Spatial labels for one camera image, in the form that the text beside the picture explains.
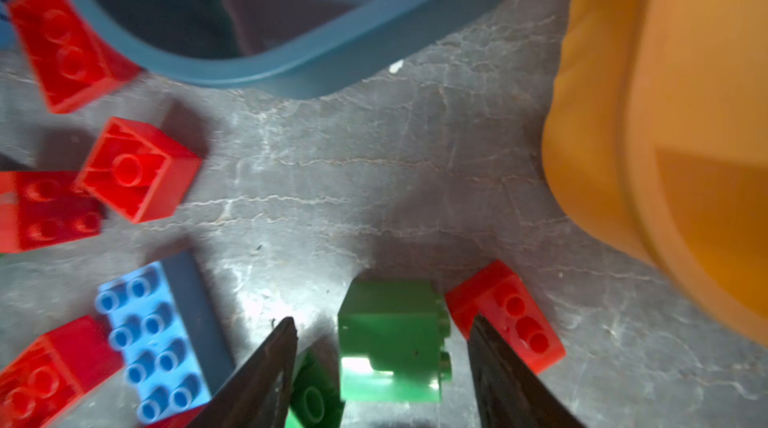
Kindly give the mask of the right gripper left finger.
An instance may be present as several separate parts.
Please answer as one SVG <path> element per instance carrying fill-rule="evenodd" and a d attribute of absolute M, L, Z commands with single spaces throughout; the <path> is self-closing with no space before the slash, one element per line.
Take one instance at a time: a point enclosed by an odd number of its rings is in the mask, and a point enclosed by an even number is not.
<path fill-rule="evenodd" d="M 294 319 L 284 318 L 189 423 L 191 427 L 283 427 L 297 355 Z"/>

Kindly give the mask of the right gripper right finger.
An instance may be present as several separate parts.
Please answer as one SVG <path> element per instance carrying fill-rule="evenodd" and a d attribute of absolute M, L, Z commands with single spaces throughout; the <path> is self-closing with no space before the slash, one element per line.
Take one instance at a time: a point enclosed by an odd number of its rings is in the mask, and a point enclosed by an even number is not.
<path fill-rule="evenodd" d="M 583 428 L 481 315 L 468 354 L 483 428 Z"/>

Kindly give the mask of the green brick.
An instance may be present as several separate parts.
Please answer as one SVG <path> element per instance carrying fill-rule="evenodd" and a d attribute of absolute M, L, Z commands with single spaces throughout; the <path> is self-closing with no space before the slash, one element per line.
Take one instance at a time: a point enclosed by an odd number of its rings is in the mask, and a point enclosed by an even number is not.
<path fill-rule="evenodd" d="M 296 359 L 285 428 L 339 428 L 345 403 L 336 382 L 307 349 Z"/>
<path fill-rule="evenodd" d="M 452 322 L 426 280 L 354 280 L 337 314 L 344 401 L 437 403 Z"/>

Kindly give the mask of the blue long brick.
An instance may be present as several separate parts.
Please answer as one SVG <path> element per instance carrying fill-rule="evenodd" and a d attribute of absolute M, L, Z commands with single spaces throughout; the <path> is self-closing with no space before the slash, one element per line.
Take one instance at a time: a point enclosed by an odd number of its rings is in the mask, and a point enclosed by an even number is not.
<path fill-rule="evenodd" d="M 108 344 L 138 394 L 137 418 L 161 422 L 211 401 L 235 362 L 189 250 L 100 285 L 94 300 Z"/>

